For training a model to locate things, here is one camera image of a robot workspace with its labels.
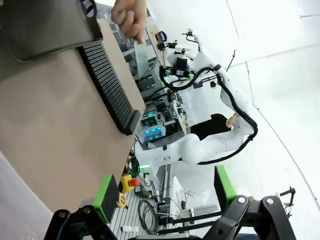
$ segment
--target green light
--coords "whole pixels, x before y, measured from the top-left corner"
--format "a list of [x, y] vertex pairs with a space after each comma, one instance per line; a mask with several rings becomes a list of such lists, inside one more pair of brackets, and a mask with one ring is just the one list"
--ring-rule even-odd
[[146, 169], [146, 168], [150, 168], [150, 165], [142, 165], [142, 166], [140, 166], [140, 169]]

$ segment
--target screw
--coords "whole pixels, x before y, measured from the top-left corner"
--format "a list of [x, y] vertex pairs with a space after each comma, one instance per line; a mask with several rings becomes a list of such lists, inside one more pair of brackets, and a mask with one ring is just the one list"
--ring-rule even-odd
[[62, 219], [64, 219], [66, 217], [66, 213], [64, 211], [59, 212], [58, 216]]
[[268, 198], [268, 199], [266, 200], [266, 202], [267, 202], [269, 205], [274, 204], [274, 201], [273, 201], [271, 198]]
[[238, 203], [244, 204], [246, 202], [246, 199], [244, 197], [239, 197], [238, 198]]
[[85, 208], [82, 210], [82, 212], [83, 212], [84, 214], [88, 214], [88, 213], [90, 213], [90, 208], [85, 207]]

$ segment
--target black cloth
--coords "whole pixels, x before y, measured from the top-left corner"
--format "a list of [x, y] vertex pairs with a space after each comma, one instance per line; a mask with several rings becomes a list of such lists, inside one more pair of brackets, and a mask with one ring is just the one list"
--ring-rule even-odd
[[196, 134], [200, 141], [214, 134], [225, 133], [231, 130], [226, 126], [227, 118], [222, 114], [216, 113], [211, 115], [211, 119], [193, 125], [190, 128], [192, 134]]

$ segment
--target robotic arm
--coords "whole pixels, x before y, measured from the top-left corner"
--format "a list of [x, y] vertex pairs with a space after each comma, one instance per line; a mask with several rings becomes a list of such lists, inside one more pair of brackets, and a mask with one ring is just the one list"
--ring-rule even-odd
[[[224, 161], [242, 151], [258, 133], [257, 123], [248, 115], [249, 102], [235, 86], [234, 81], [230, 79], [228, 72], [203, 52], [199, 38], [193, 35], [192, 31], [184, 34], [187, 40], [188, 37], [194, 37], [192, 42], [198, 44], [199, 52], [191, 60], [186, 54], [186, 48], [179, 47], [177, 43], [170, 43], [169, 46], [174, 45], [176, 52], [168, 56], [171, 66], [160, 67], [161, 81], [173, 92], [178, 92], [189, 88], [202, 73], [213, 72], [216, 75], [217, 83], [221, 86], [221, 101], [235, 111], [233, 128], [228, 132], [209, 135], [202, 141], [197, 135], [188, 134], [166, 147], [144, 151], [138, 150], [136, 147], [136, 157], [140, 165], [150, 165], [151, 177], [157, 173], [160, 166], [172, 164], [178, 160], [183, 160], [190, 165], [206, 165]], [[165, 77], [169, 75], [187, 78], [190, 82], [184, 86], [173, 86], [165, 80]], [[225, 157], [206, 161], [217, 154], [233, 150], [235, 150], [233, 153]]]

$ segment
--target workbench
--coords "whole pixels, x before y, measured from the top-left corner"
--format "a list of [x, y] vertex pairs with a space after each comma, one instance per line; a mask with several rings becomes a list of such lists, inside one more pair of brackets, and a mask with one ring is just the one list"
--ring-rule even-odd
[[[109, 23], [98, 22], [122, 87], [143, 115]], [[117, 129], [77, 49], [20, 64], [0, 43], [0, 150], [52, 212], [76, 211], [96, 195], [105, 174], [119, 182], [134, 136]]]

